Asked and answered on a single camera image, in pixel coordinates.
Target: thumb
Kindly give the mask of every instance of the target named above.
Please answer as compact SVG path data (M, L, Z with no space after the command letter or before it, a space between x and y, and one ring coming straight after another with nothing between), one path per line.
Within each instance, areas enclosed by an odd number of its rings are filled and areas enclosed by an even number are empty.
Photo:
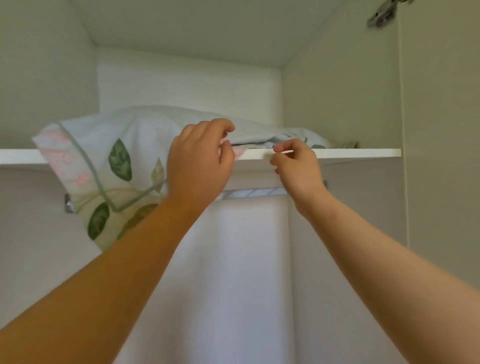
M279 168L282 168L282 166L289 161L290 158L288 158L285 154L283 153L275 153L273 154L272 158L270 159L270 164L273 164L274 166L277 166Z
M220 147L220 165L232 169L235 162L235 152L229 140L225 140Z

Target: person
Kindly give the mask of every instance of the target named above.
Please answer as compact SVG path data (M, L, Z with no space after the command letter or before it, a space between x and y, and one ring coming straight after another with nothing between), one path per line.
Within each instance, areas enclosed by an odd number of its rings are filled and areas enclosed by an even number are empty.
M168 156L168 197L4 327L0 363L112 363L183 236L225 187L235 154L228 140L220 155L218 145L234 129L227 119L185 127ZM337 201L302 141L274 151L271 163L297 210L405 359L480 363L480 293Z

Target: leaf-patterned cloth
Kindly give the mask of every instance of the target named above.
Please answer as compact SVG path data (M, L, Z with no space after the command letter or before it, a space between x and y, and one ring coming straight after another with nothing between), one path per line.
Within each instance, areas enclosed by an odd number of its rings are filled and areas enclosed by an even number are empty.
M60 121L33 141L70 194L88 236L101 250L151 213L166 196L168 150L187 124L223 116L169 106L142 106ZM331 144L308 130L279 129L231 119L239 157L247 148L271 148L299 137L309 146Z

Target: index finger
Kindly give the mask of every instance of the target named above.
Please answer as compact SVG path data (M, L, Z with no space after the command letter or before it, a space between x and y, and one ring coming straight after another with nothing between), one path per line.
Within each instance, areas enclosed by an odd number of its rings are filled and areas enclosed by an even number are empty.
M298 138L277 143L273 147L273 151L275 153L281 153L287 150L293 150L295 153L301 153L305 150L310 150L310 147Z
M207 126L202 138L213 139L220 142L225 133L231 133L235 130L235 125L228 119L213 119Z

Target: olive green leaf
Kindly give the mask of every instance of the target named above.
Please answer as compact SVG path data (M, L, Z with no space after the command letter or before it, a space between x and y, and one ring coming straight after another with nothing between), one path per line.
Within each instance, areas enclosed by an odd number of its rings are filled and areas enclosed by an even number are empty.
M124 181L132 180L132 165L130 162L130 155L128 154L125 144L120 139L117 139L108 156L108 163L110 169L119 178Z
M90 239L95 240L105 228L108 218L110 217L110 211L108 209L108 204L102 202L99 204L88 222L88 236Z
M163 170L162 161L160 160L160 158L157 159L150 177L152 178L153 186L155 186L153 189L160 193L163 182L165 181L165 171Z
M118 234L118 236L117 236L117 240L121 239L128 230L137 226L140 221L142 221L145 217L150 215L150 213L153 210L155 210L155 208L157 206L158 206L158 204L147 204L147 205L144 205L141 208L139 208L134 213L132 218L125 223L125 225L123 226L123 229L120 231L120 234Z

